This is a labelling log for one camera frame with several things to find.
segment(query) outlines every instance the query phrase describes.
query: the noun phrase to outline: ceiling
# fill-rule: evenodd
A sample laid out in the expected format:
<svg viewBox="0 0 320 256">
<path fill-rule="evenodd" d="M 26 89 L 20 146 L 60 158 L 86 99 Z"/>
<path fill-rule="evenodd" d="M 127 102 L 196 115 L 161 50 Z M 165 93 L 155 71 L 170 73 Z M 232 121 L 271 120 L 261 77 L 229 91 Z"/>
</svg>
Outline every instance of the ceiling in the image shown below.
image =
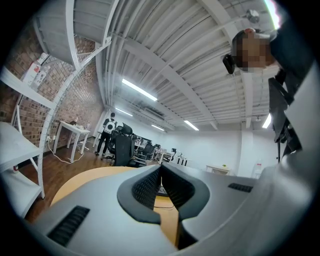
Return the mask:
<svg viewBox="0 0 320 256">
<path fill-rule="evenodd" d="M 249 9 L 258 23 L 243 18 Z M 200 131 L 260 129 L 269 114 L 268 78 L 277 68 L 230 75 L 222 62 L 239 30 L 273 29 L 263 0 L 55 0 L 33 24 L 43 50 L 76 70 L 74 35 L 96 50 L 111 36 L 95 57 L 103 103 L 148 125 L 188 131 L 188 120 Z"/>
<path fill-rule="evenodd" d="M 248 9 L 259 12 L 258 24 L 243 19 L 219 29 Z M 230 33 L 248 27 L 272 30 L 263 0 L 120 0 L 102 64 L 106 103 L 166 131 L 188 130 L 184 120 L 201 131 L 240 129 L 242 122 L 262 126 L 269 113 L 268 78 L 277 68 L 244 77 L 239 69 L 228 74 L 222 63 L 230 52 Z M 157 102 L 123 84 L 122 78 Z M 164 121 L 140 113 L 145 108 Z M 252 125 L 257 116 L 262 122 Z"/>
</svg>

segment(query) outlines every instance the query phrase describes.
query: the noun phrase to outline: wooden desk surface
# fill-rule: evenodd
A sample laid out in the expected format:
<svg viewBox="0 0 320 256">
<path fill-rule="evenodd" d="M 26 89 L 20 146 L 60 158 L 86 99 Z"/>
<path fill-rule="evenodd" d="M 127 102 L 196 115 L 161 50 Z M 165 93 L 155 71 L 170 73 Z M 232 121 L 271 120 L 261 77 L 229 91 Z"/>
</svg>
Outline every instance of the wooden desk surface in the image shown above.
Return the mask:
<svg viewBox="0 0 320 256">
<path fill-rule="evenodd" d="M 110 166 L 110 167 L 100 167 L 95 169 L 90 169 L 79 173 L 78 175 L 69 179 L 55 194 L 51 205 L 69 195 L 72 191 L 81 187 L 83 184 L 102 178 L 105 176 L 115 175 L 123 172 L 135 169 L 133 167 L 127 166 Z M 166 237 L 176 245 L 176 236 L 178 228 L 178 211 L 174 207 L 169 197 L 156 196 L 154 209 L 156 213 L 160 214 L 161 217 L 161 230 L 166 235 Z"/>
</svg>

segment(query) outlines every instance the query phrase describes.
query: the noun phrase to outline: white ceiling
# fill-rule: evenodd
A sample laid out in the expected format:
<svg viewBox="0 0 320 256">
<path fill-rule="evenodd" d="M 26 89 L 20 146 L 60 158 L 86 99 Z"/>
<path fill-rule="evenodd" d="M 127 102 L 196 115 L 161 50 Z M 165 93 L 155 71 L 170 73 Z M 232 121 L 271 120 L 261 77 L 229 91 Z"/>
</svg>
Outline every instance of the white ceiling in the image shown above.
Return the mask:
<svg viewBox="0 0 320 256">
<path fill-rule="evenodd" d="M 217 29 L 248 9 L 259 12 L 259 24 L 245 19 Z M 247 27 L 272 30 L 266 10 L 263 0 L 120 0 L 101 69 L 107 70 L 100 84 L 106 85 L 107 104 L 166 131 L 189 129 L 184 120 L 201 131 L 239 130 L 242 122 L 261 127 L 269 113 L 268 78 L 277 68 L 254 74 L 236 69 L 232 76 L 222 57 L 230 52 L 232 33 Z M 122 84 L 122 78 L 157 101 Z M 144 108 L 164 121 L 146 117 L 139 112 Z"/>
</svg>

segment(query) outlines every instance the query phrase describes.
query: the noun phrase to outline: gray plastic panel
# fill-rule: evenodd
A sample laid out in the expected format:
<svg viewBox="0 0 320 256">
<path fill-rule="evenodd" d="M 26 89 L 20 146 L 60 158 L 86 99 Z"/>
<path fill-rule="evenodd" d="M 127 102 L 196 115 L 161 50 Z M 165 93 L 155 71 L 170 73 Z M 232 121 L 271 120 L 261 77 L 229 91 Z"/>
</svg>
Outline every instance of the gray plastic panel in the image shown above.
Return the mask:
<svg viewBox="0 0 320 256">
<path fill-rule="evenodd" d="M 175 255 L 269 255 L 307 211 L 319 185 L 320 172 L 315 168 L 319 165 L 319 151 L 306 150 L 264 169 L 246 200 L 226 221 Z"/>
<path fill-rule="evenodd" d="M 201 180 L 209 189 L 209 201 L 198 216 L 182 221 L 184 229 L 196 240 L 206 237 L 227 221 L 250 194 L 232 189 L 228 185 L 238 183 L 253 187 L 257 182 L 256 179 L 252 178 L 215 174 L 175 163 L 170 163 L 169 165 Z"/>
<path fill-rule="evenodd" d="M 82 255 L 167 255 L 177 249 L 160 225 L 142 223 L 128 215 L 118 203 L 117 191 L 123 181 L 151 166 L 90 181 L 55 203 L 35 222 L 47 235 L 74 206 L 90 209 L 67 248 Z"/>
</svg>

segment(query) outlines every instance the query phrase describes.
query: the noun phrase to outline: office chair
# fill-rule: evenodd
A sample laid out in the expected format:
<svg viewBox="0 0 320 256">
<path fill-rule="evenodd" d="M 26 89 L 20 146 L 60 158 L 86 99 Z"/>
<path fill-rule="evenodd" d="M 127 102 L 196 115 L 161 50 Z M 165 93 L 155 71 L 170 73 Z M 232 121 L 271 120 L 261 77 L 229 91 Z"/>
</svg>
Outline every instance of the office chair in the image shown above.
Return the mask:
<svg viewBox="0 0 320 256">
<path fill-rule="evenodd" d="M 151 142 L 148 141 L 147 145 L 142 150 L 138 150 L 134 158 L 128 163 L 129 167 L 144 167 L 147 165 L 147 160 L 151 159 L 154 152 L 155 146 L 152 146 Z"/>
<path fill-rule="evenodd" d="M 132 134 L 132 128 L 125 123 L 123 123 L 123 126 L 118 126 L 113 130 L 107 146 L 111 155 L 108 154 L 108 156 L 102 157 L 101 160 L 111 159 L 111 161 L 114 160 L 112 166 L 126 166 L 132 157 Z"/>
<path fill-rule="evenodd" d="M 144 149 L 137 151 L 138 158 L 144 161 L 150 160 L 154 150 L 155 146 L 148 142 L 148 144 L 145 145 Z"/>
</svg>

